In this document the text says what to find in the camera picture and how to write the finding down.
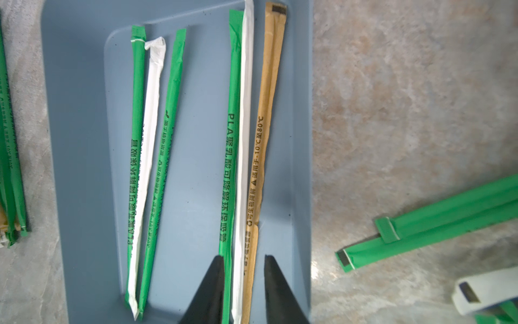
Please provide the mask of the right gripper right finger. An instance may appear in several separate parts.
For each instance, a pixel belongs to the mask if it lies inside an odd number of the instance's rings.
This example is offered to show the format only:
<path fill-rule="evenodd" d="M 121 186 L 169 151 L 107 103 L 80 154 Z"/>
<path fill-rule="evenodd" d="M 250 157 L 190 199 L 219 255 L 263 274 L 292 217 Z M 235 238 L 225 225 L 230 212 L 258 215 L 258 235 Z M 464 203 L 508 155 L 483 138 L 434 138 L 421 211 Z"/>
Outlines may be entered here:
<path fill-rule="evenodd" d="M 268 324 L 310 323 L 272 255 L 264 258 L 264 290 Z"/>

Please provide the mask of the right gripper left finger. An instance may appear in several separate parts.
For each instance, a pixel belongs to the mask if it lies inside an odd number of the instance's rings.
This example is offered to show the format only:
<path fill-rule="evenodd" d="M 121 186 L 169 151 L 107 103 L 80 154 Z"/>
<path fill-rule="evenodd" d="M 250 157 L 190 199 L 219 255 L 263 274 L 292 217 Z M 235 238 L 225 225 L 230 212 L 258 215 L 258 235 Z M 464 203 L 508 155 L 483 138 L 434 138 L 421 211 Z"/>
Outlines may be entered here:
<path fill-rule="evenodd" d="M 225 289 L 225 267 L 222 256 L 217 255 L 194 298 L 179 324 L 220 324 L 223 314 L 223 296 Z"/>

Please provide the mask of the blue plastic storage tray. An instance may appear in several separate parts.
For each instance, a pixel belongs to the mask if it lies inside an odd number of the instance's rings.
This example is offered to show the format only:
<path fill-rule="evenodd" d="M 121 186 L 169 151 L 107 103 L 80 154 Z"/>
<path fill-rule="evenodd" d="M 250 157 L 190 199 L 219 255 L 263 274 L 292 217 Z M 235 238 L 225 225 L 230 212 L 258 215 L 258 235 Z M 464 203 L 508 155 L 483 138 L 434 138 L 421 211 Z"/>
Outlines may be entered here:
<path fill-rule="evenodd" d="M 267 320 L 264 258 L 310 310 L 312 2 L 288 1 L 268 140 L 252 323 Z M 132 323 L 125 305 L 131 28 L 186 49 L 145 323 L 177 323 L 218 252 L 231 45 L 243 1 L 46 1 L 41 15 L 70 323 Z"/>

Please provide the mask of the brown paper straw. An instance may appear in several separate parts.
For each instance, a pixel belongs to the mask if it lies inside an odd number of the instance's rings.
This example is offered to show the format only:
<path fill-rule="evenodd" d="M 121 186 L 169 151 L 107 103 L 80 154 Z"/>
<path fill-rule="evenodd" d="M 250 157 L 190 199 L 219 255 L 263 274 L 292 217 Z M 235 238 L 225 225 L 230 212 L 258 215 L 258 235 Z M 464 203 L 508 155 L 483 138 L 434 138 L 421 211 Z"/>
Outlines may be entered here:
<path fill-rule="evenodd" d="M 259 239 L 259 219 L 263 201 L 263 186 L 267 145 L 270 135 L 271 117 L 279 64 L 283 46 L 283 37 L 287 21 L 287 6 L 266 3 L 264 25 L 263 71 L 258 102 L 258 115 L 253 145 L 252 165 L 246 209 L 246 227 L 243 239 L 244 281 L 241 293 L 241 322 L 250 322 L 252 289 L 256 267 L 256 255 Z"/>

